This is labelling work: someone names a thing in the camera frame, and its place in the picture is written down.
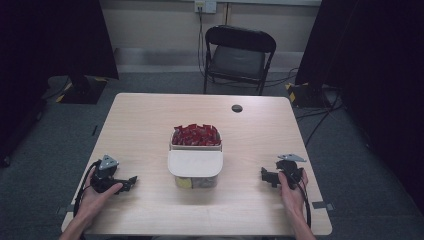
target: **white lid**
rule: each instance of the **white lid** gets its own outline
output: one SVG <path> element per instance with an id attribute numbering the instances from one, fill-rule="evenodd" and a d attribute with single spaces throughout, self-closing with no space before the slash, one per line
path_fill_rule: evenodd
<path id="1" fill-rule="evenodd" d="M 168 169 L 178 177 L 213 177 L 223 165 L 221 151 L 171 150 Z"/>

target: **black folding chair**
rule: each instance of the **black folding chair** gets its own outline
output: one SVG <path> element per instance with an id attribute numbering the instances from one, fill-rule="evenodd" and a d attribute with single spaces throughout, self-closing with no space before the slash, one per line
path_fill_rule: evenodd
<path id="1" fill-rule="evenodd" d="M 269 34 L 219 25 L 210 28 L 205 35 L 206 66 L 203 93 L 206 93 L 208 77 L 228 79 L 257 85 L 262 95 L 276 43 Z"/>

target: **gray carpet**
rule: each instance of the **gray carpet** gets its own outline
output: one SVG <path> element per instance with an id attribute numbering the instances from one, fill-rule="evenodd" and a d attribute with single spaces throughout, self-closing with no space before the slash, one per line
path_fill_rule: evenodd
<path id="1" fill-rule="evenodd" d="M 268 79 L 286 76 L 270 73 Z M 0 239 L 58 238 L 64 215 L 57 210 L 70 203 L 116 94 L 201 94 L 202 79 L 200 73 L 124 73 L 107 84 L 97 105 L 57 104 L 50 98 L 41 120 L 11 155 L 11 166 L 0 169 Z M 51 78 L 46 96 L 65 81 Z M 256 92 L 243 85 L 209 84 L 208 94 Z M 335 91 L 327 94 L 335 99 Z M 263 95 L 287 93 L 279 84 L 265 88 Z M 312 110 L 294 112 L 298 117 L 320 112 Z M 305 141 L 322 117 L 298 119 Z M 319 126 L 307 150 L 323 198 L 335 207 L 329 211 L 333 233 L 319 239 L 424 239 L 423 216 L 396 177 L 368 150 L 360 127 L 343 108 Z"/>

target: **forearm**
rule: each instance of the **forearm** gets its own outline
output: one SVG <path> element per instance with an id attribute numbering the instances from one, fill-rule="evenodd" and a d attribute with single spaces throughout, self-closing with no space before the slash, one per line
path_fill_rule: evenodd
<path id="1" fill-rule="evenodd" d="M 69 222 L 68 227 L 60 236 L 60 240 L 78 240 L 84 231 L 84 229 L 88 226 L 88 221 L 83 217 L 76 216 Z"/>
<path id="2" fill-rule="evenodd" d="M 316 239 L 308 224 L 306 223 L 305 217 L 301 212 L 287 211 L 287 214 L 292 225 L 296 240 Z"/>

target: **chair seat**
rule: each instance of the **chair seat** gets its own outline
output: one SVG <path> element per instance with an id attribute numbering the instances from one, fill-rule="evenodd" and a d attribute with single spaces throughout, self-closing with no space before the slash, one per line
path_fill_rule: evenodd
<path id="1" fill-rule="evenodd" d="M 218 46 L 209 67 L 211 74 L 224 74 L 248 79 L 262 78 L 265 54 Z"/>

